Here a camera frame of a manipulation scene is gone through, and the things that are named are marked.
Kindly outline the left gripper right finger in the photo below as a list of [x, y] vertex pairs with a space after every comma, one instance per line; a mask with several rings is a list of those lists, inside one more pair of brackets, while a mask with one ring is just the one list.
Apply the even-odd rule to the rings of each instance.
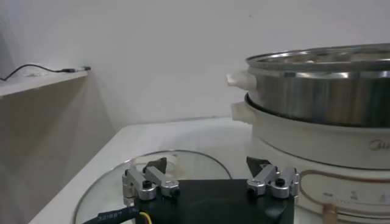
[[280, 170], [266, 159], [246, 158], [247, 166], [252, 174], [246, 182], [251, 196], [262, 197], [267, 191], [274, 197], [286, 199], [299, 194], [299, 173], [294, 167]]

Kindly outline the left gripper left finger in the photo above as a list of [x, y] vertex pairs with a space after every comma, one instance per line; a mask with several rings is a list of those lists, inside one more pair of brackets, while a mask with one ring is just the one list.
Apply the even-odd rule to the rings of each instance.
[[122, 175], [122, 196], [125, 206], [133, 206], [135, 198], [152, 201], [158, 195], [166, 198], [180, 196], [179, 181], [166, 174], [166, 157], [146, 163], [142, 171], [135, 166], [125, 170]]

